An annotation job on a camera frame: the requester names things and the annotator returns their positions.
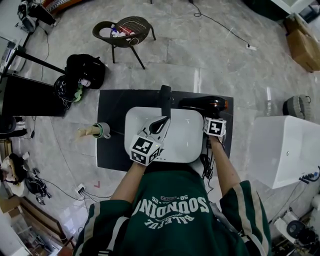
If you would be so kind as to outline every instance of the white cup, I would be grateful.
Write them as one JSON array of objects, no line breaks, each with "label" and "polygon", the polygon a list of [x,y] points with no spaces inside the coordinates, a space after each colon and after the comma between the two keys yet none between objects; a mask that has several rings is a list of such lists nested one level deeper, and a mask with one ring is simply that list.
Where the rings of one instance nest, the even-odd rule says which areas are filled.
[{"label": "white cup", "polygon": [[93,134],[93,137],[99,139],[99,138],[106,138],[106,139],[110,139],[111,135],[110,135],[110,126],[105,123],[105,122],[96,122],[94,125],[94,127],[98,127],[100,128],[100,134]]}]

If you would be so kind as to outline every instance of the marble floor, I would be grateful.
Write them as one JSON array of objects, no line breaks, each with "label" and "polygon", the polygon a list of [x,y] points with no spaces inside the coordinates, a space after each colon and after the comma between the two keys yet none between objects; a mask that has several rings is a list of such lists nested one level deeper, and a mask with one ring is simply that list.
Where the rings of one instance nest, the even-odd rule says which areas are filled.
[{"label": "marble floor", "polygon": [[[154,0],[154,4],[148,0],[90,0],[59,14],[61,20],[54,28],[41,24],[49,32],[47,62],[64,68],[71,54],[99,56],[111,71],[101,90],[159,89],[161,85],[168,85],[176,91],[234,97],[230,160],[242,179],[252,181],[270,220],[296,185],[272,190],[248,175],[253,122],[256,117],[266,115],[266,89],[270,87],[272,115],[281,114],[281,104],[290,96],[306,94],[312,99],[312,121],[320,124],[319,74],[307,73],[292,60],[286,31],[280,24],[254,13],[241,0],[195,0],[195,3],[204,14],[232,29],[257,50],[247,49],[243,41],[217,23],[194,17],[197,10],[187,0]],[[111,46],[92,35],[98,22],[116,22],[128,16],[144,17],[154,27],[157,40],[153,41],[149,35],[136,46],[146,70],[128,49],[116,48],[113,64]],[[26,48],[29,54],[42,60],[46,58],[48,45],[41,28],[30,37]],[[28,61],[20,75],[40,81],[41,66]],[[44,68],[42,81],[53,85],[59,76]],[[13,139],[15,152],[30,152],[30,167],[37,167],[42,178],[72,196],[76,196],[74,188],[80,183],[91,194],[109,196],[125,174],[96,166],[93,138],[75,139],[78,128],[97,121],[99,93],[99,90],[90,90],[63,118],[38,116],[34,139]],[[31,118],[27,119],[27,125],[33,128]],[[215,189],[209,198],[216,202],[221,197],[217,179],[210,185]],[[48,189],[52,198],[46,198],[42,208],[60,220],[68,233],[77,236],[78,228],[83,227],[87,218],[84,202],[67,197],[50,184]],[[305,213],[312,196],[318,192],[319,183],[304,189],[305,184],[299,184],[279,214],[302,191],[291,206],[297,215]],[[35,201],[33,195],[28,198]]]}]

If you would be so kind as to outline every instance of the cardboard box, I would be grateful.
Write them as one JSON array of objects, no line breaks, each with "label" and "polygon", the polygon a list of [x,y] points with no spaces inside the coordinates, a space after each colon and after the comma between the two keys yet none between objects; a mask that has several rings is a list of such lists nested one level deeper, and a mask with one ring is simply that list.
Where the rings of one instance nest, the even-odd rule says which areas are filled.
[{"label": "cardboard box", "polygon": [[308,72],[320,71],[320,47],[314,38],[297,29],[290,33],[286,39],[295,62]]},{"label": "cardboard box", "polygon": [[283,23],[289,34],[296,30],[300,30],[304,35],[314,38],[313,33],[308,28],[308,23],[295,13],[287,17]]}]

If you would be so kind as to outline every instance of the red object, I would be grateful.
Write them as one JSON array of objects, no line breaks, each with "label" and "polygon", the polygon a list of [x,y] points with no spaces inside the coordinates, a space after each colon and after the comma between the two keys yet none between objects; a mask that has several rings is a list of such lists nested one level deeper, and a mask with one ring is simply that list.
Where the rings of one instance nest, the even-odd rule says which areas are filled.
[{"label": "red object", "polygon": [[127,36],[129,36],[133,31],[125,26],[119,26],[120,32],[125,33]]},{"label": "red object", "polygon": [[100,180],[98,181],[98,185],[94,185],[94,187],[100,189]]}]

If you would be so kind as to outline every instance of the electrical outlet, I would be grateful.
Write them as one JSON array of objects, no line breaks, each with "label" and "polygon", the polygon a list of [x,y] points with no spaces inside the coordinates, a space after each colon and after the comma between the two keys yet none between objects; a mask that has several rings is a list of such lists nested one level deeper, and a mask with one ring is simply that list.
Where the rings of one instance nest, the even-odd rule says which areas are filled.
[{"label": "electrical outlet", "polygon": [[74,191],[75,191],[75,193],[76,194],[79,194],[80,195],[80,190],[82,190],[82,189],[86,189],[86,187],[85,187],[85,185],[83,185],[82,183],[79,185],[79,186],[77,186],[75,189],[74,189]]}]

